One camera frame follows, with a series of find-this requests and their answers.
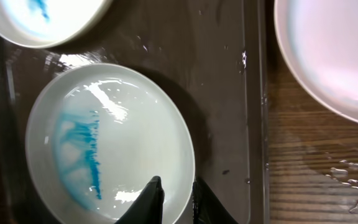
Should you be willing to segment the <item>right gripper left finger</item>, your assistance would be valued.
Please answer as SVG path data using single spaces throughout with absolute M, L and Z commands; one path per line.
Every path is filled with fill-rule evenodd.
M 154 176 L 129 209 L 115 224 L 161 224 L 165 193 L 159 176 Z

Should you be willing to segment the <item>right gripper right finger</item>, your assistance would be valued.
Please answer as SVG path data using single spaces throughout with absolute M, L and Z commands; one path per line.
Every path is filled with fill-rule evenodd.
M 193 182 L 193 223 L 238 224 L 200 177 Z

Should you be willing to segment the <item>light blue plate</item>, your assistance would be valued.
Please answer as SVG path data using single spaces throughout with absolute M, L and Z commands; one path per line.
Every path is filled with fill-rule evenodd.
M 158 176 L 162 222 L 185 211 L 195 178 L 187 125 L 152 80 L 120 65 L 72 68 L 37 97 L 25 134 L 30 176 L 60 223 L 117 223 Z

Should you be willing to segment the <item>white plate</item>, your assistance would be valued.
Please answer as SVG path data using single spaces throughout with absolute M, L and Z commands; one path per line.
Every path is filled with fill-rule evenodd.
M 283 59 L 319 104 L 358 123 L 358 0 L 276 0 Z
M 92 28 L 112 0 L 0 0 L 0 37 L 22 47 L 47 49 Z

